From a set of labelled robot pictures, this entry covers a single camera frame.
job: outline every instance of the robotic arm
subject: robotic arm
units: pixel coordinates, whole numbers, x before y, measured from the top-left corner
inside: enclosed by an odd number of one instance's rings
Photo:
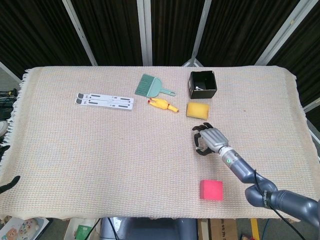
[[[231,147],[228,139],[217,129],[205,122],[192,130],[196,152],[202,156],[217,153],[222,161],[244,184],[253,184],[245,190],[247,201],[254,207],[280,210],[299,220],[319,228],[318,203],[308,197],[289,190],[278,190],[277,186],[256,171]],[[202,151],[198,138],[202,137],[208,148]]]

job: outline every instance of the yellow sponge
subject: yellow sponge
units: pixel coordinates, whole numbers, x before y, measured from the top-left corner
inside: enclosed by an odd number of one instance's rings
[[[209,104],[189,102],[186,109],[186,116],[197,119],[208,119]]]

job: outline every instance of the black box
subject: black box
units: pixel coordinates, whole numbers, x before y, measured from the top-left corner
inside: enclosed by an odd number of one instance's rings
[[[217,91],[215,73],[213,71],[192,71],[189,78],[189,91],[191,99],[211,99]]]

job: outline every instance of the brush bristles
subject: brush bristles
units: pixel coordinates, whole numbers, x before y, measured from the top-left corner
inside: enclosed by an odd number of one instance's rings
[[[135,90],[135,94],[146,97],[154,79],[153,76],[144,74]]]

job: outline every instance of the floor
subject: floor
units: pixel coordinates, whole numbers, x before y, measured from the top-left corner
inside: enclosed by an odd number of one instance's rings
[[[13,80],[6,72],[0,68],[0,86],[2,91],[19,89],[18,83]],[[267,219],[258,219],[258,229],[260,239],[266,225]],[[304,222],[296,222],[293,225],[301,232],[307,240],[318,239],[318,230]],[[63,240],[67,229],[67,222],[60,219],[54,219],[48,229],[43,233],[39,240]],[[238,236],[246,234],[252,235],[251,223],[247,218],[237,219]],[[298,240],[299,236],[289,228],[285,222],[279,219],[271,219],[266,229],[263,240]]]

